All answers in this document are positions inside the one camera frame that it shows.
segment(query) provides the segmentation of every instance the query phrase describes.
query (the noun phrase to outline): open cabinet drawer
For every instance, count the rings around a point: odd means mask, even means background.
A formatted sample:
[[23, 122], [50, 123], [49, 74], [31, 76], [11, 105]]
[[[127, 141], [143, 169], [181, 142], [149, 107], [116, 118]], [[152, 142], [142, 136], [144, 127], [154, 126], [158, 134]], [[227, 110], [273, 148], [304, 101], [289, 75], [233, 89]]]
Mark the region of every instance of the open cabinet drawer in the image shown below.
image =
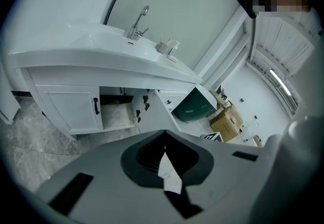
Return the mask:
[[157, 90], [137, 90], [132, 104], [140, 133], [160, 129], [181, 131]]
[[165, 106], [170, 111], [173, 111], [183, 101], [183, 99], [188, 95], [188, 92], [160, 90], [159, 94], [161, 95]]

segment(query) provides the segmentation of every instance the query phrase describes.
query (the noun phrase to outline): soap dispenser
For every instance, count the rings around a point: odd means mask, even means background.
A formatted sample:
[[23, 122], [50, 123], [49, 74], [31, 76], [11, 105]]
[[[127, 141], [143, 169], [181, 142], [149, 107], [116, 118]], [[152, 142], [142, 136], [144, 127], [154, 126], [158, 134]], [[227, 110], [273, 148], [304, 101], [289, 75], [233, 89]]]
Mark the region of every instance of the soap dispenser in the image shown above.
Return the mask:
[[172, 48], [169, 52], [168, 52], [168, 58], [171, 60], [171, 61], [173, 61], [173, 62], [178, 62], [178, 59], [177, 58], [175, 58], [175, 54], [176, 54], [176, 51], [177, 51], [177, 49], [178, 49], [178, 46], [179, 46], [179, 44], [180, 44], [180, 42], [178, 42], [178, 41], [176, 41], [177, 43], [176, 43], [176, 45], [174, 46], [174, 48]]

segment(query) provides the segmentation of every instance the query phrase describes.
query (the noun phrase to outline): marble floor tile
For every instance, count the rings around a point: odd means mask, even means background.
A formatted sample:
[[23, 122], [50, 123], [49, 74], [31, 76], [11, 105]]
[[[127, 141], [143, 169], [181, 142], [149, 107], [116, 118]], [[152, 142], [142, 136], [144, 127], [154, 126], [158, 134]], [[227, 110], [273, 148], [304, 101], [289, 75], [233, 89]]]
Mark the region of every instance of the marble floor tile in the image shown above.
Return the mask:
[[41, 184], [38, 152], [15, 146], [2, 146], [1, 153], [13, 181], [29, 189], [31, 192], [35, 192]]
[[105, 133], [79, 135], [78, 141], [67, 139], [44, 115], [33, 98], [23, 97], [12, 126], [0, 121], [0, 142], [23, 149], [51, 153], [83, 154], [101, 144], [138, 134], [135, 128]]
[[174, 114], [172, 115], [181, 128], [181, 131], [184, 133], [200, 137], [202, 134], [209, 134], [214, 132], [210, 127], [210, 121], [207, 118], [187, 123], [178, 119]]
[[56, 155], [39, 153], [39, 178], [42, 184], [58, 170], [77, 159], [79, 155]]
[[244, 142], [240, 135], [238, 135], [235, 138], [232, 138], [230, 141], [228, 141], [227, 143], [229, 144], [237, 144], [237, 145], [249, 145], [249, 146], [257, 146], [257, 144], [255, 143], [255, 141], [253, 140], [253, 138], [251, 138], [249, 141]]

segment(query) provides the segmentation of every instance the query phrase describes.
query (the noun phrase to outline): cardboard box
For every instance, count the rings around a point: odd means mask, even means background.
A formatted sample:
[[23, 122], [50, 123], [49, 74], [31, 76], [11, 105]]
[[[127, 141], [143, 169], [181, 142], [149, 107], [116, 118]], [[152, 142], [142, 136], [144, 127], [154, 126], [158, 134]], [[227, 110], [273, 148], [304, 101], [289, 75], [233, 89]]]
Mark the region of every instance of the cardboard box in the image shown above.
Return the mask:
[[241, 115], [233, 103], [231, 103], [230, 107], [225, 108], [211, 121], [211, 128], [215, 132], [220, 132], [224, 142], [227, 142], [238, 136], [242, 124], [243, 119]]

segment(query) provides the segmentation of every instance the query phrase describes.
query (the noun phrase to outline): cabinet door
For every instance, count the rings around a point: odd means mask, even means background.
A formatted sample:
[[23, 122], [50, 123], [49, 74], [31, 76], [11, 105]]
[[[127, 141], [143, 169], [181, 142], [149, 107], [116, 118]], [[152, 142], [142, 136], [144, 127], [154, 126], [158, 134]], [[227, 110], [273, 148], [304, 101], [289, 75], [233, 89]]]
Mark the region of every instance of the cabinet door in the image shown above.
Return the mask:
[[99, 87], [36, 85], [53, 117], [71, 134], [103, 131]]
[[132, 105], [140, 133], [160, 129], [181, 131], [157, 90], [137, 90]]

